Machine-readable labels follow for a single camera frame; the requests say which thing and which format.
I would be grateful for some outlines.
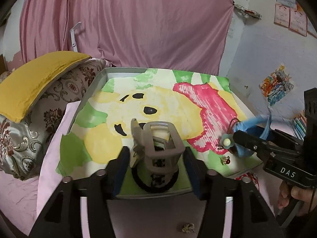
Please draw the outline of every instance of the patterned cushion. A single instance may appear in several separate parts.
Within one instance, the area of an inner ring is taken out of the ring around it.
[[[20,123],[0,115],[0,168],[21,180],[39,174],[66,105],[81,100],[98,72],[110,66],[106,60],[92,58],[67,72]]]

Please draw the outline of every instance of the bear's ear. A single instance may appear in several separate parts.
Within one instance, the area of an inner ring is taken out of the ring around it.
[[[92,99],[97,103],[119,102],[119,96],[120,94],[115,92],[97,91],[92,96]]]

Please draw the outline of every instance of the screw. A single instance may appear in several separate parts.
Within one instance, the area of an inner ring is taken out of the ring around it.
[[[104,176],[106,174],[106,170],[105,169],[100,169],[96,172],[97,176]]]
[[[216,176],[218,174],[218,172],[216,170],[214,170],[214,169],[210,169],[210,170],[207,171],[207,174],[209,176]]]
[[[63,183],[69,183],[69,182],[71,182],[72,181],[72,177],[70,177],[70,176],[65,176],[64,178],[63,178]]]
[[[245,183],[250,183],[250,182],[251,182],[251,179],[250,179],[248,176],[243,176],[243,177],[241,178],[241,180],[242,180],[243,182],[245,182]]]

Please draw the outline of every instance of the pink bedsheet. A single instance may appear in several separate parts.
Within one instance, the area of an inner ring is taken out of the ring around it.
[[[72,50],[115,66],[217,75],[233,0],[25,0],[20,19],[23,61]]]
[[[21,181],[0,171],[0,210],[26,235],[36,220],[38,181],[38,176]]]

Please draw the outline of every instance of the yellow pillow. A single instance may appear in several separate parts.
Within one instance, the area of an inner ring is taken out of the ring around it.
[[[81,53],[58,51],[24,64],[0,83],[0,114],[21,122],[54,81],[89,58]]]

